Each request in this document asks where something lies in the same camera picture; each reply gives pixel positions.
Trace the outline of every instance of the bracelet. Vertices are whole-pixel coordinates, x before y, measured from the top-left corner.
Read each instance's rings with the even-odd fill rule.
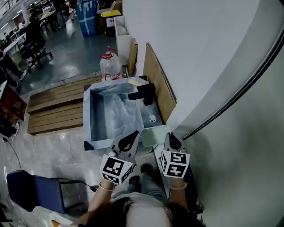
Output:
[[[106,190],[106,191],[109,191],[109,192],[114,192],[114,190],[115,190],[115,186],[114,186],[112,189],[104,188],[104,187],[102,186],[102,182],[99,183],[99,187],[101,187],[102,189],[104,189],[104,190]]]
[[[180,188],[176,188],[176,187],[170,186],[170,189],[172,189],[172,190],[183,190],[183,189],[185,189],[187,187],[188,183],[183,182],[183,184],[184,185],[182,187],[180,187]]]

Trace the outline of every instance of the office chair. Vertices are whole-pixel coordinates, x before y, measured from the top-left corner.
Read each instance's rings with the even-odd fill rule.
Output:
[[[17,170],[7,175],[8,191],[11,200],[26,211],[33,211],[37,206],[64,214],[68,210],[82,205],[77,203],[64,206],[61,184],[75,184],[80,181],[64,181],[41,176],[34,176],[24,170]]]
[[[34,19],[26,27],[26,41],[19,45],[19,49],[22,52],[22,58],[27,60],[32,58],[28,63],[31,63],[29,66],[28,72],[31,72],[31,67],[35,65],[36,62],[39,63],[39,68],[43,68],[40,59],[44,56],[49,55],[52,58],[51,52],[45,52],[45,40],[40,34],[40,24],[39,19]]]

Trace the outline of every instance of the blue chair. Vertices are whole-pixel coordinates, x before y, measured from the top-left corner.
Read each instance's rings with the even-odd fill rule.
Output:
[[[65,207],[61,191],[62,184],[75,184],[80,181],[59,181],[17,170],[7,175],[7,183],[11,200],[29,212],[36,206],[41,206],[64,214],[83,204],[77,203]]]

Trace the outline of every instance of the sponge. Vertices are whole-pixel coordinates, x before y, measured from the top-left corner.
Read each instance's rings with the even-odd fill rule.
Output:
[[[143,85],[143,84],[141,84],[141,83],[139,83],[139,82],[137,82],[135,80],[132,80],[132,79],[129,79],[128,82],[133,84],[134,86],[137,86],[137,87]]]

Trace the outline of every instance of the white wall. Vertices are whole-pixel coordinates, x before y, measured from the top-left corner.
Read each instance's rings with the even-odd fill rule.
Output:
[[[0,39],[5,39],[4,33],[9,34],[10,31],[15,27],[14,21],[10,21],[2,30],[0,30]]]
[[[149,42],[177,98],[167,121],[175,129],[208,92],[239,47],[259,0],[124,0],[123,14],[138,42],[142,75]]]
[[[259,66],[284,23],[279,0],[260,0],[254,19],[235,55],[194,110],[175,129],[186,135],[222,106]]]
[[[208,227],[274,227],[284,215],[284,48],[233,106],[186,140]]]

